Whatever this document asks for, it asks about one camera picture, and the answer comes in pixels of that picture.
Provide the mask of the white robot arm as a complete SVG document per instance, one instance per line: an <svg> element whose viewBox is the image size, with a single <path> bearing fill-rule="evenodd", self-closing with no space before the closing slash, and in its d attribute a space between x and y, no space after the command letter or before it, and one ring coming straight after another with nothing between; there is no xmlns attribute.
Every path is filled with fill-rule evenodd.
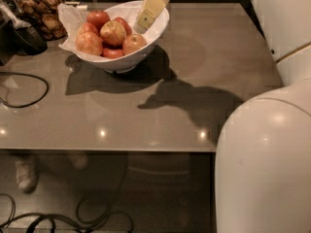
<svg viewBox="0 0 311 233"><path fill-rule="evenodd" d="M228 118L215 164L215 233L311 232L311 0L251 0L282 87Z"/></svg>

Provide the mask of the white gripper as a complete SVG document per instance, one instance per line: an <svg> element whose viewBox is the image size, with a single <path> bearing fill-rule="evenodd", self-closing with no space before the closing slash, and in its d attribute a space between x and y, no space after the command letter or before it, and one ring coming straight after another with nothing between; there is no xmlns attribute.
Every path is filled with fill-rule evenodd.
<svg viewBox="0 0 311 233"><path fill-rule="evenodd" d="M139 33L145 33L166 8L168 2L169 0L143 0L134 29Z"/></svg>

